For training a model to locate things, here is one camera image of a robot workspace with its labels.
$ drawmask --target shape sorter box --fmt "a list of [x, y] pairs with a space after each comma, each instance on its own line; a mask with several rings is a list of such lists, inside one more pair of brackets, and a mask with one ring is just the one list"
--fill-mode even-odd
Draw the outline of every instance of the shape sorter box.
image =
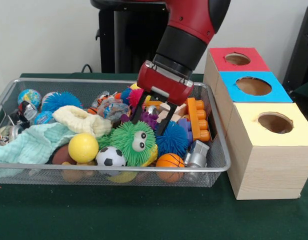
[[281, 83], [269, 71], [224, 71], [215, 91], [215, 101], [225, 131], [228, 130], [233, 102], [292, 103]]
[[253, 47], [210, 48], [204, 73], [204, 83], [215, 94], [219, 72], [270, 72], [258, 51]]
[[296, 199], [308, 178], [308, 122], [296, 103], [234, 103], [226, 142], [237, 200]]

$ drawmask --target gray toy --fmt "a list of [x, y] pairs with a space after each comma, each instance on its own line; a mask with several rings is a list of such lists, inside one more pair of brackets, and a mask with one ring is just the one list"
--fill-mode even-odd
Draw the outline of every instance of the gray toy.
[[[184, 164], [189, 168], [205, 168], [206, 156], [210, 147], [205, 143], [196, 140], [192, 143], [190, 151], [185, 155]], [[199, 177], [199, 172], [187, 172], [184, 178], [189, 182], [195, 182]]]

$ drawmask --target green fuzzy toy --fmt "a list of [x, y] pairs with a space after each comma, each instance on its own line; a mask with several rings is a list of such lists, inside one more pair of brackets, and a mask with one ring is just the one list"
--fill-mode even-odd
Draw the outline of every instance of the green fuzzy toy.
[[149, 159], [156, 140], [152, 128], [145, 122], [127, 121], [97, 141], [100, 148], [113, 146], [121, 150], [127, 166], [139, 167]]

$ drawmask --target red square top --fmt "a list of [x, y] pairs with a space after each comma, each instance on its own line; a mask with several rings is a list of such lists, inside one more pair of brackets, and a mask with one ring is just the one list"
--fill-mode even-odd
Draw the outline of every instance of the red square top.
[[254, 47], [210, 48], [219, 72], [270, 72]]

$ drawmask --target yellow square top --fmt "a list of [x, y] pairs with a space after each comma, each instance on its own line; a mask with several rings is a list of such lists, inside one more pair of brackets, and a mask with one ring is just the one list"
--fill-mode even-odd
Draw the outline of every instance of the yellow square top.
[[253, 146], [308, 146], [308, 121], [296, 103], [234, 103], [234, 106]]

